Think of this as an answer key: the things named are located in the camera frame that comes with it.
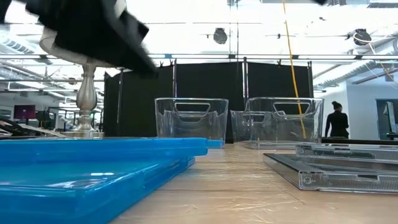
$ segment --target ceiling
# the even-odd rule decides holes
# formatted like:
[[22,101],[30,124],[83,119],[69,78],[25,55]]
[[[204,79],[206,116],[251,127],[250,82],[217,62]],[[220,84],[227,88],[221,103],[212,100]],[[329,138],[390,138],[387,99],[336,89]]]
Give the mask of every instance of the ceiling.
[[[373,38],[374,48],[392,40],[392,34],[397,34],[398,9],[368,8],[369,0],[345,2],[345,6],[319,6],[310,0],[291,0],[287,1],[286,15],[280,1],[273,0],[240,0],[233,6],[228,6],[226,0],[127,0],[127,8],[149,27],[144,45],[150,54],[191,54],[193,58],[198,54],[289,54],[285,20],[293,54],[366,54],[370,51],[369,45],[354,45],[352,38],[346,40],[347,33],[366,29]],[[12,40],[26,47],[30,54],[46,54],[38,45],[43,27],[37,24],[35,16],[25,12],[22,3],[12,2],[6,22],[8,24],[0,27],[1,43]],[[223,28],[228,34],[227,43],[217,44],[213,40],[216,28]],[[0,44],[0,52],[20,54],[4,44]],[[44,77],[81,78],[81,67],[64,60],[50,58],[43,63],[32,58],[5,58],[0,58],[0,62],[12,63]],[[179,63],[206,61],[215,60],[211,57],[178,60]],[[170,60],[157,58],[154,62],[166,65]],[[261,62],[275,63],[275,60]],[[313,73],[321,73],[339,64],[337,61],[314,63]],[[103,79],[105,71],[111,74],[118,72],[112,68],[98,68],[95,79]],[[57,86],[77,90],[80,83],[58,83]],[[95,83],[95,86],[98,91],[103,91],[102,82]]]

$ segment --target blue plastic tray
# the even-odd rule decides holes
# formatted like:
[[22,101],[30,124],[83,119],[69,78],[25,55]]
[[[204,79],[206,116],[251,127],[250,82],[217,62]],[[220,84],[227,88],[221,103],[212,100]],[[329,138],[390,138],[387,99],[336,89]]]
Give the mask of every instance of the blue plastic tray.
[[1,223],[107,223],[194,159],[0,167]]
[[207,147],[205,138],[3,140],[0,165],[193,157]]

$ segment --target monitor screen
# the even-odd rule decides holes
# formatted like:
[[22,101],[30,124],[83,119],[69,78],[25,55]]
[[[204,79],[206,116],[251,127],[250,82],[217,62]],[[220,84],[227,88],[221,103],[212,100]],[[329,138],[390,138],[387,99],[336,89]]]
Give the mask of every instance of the monitor screen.
[[35,105],[15,105],[14,119],[35,119]]

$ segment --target spotlight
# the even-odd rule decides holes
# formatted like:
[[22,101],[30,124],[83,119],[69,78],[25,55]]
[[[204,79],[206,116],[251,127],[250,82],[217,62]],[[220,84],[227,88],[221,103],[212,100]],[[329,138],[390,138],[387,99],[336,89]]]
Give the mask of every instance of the spotlight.
[[372,37],[366,32],[366,29],[356,29],[353,37],[354,43],[358,46],[364,46],[372,41]]
[[224,28],[216,28],[216,31],[213,34],[213,40],[217,44],[225,44],[228,36],[225,33]]

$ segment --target tabletop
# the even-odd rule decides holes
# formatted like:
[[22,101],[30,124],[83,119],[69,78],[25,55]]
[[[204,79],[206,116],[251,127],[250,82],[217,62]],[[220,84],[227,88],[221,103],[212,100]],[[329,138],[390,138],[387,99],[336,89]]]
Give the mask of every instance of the tabletop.
[[300,191],[239,146],[207,156],[114,224],[397,223],[398,195]]

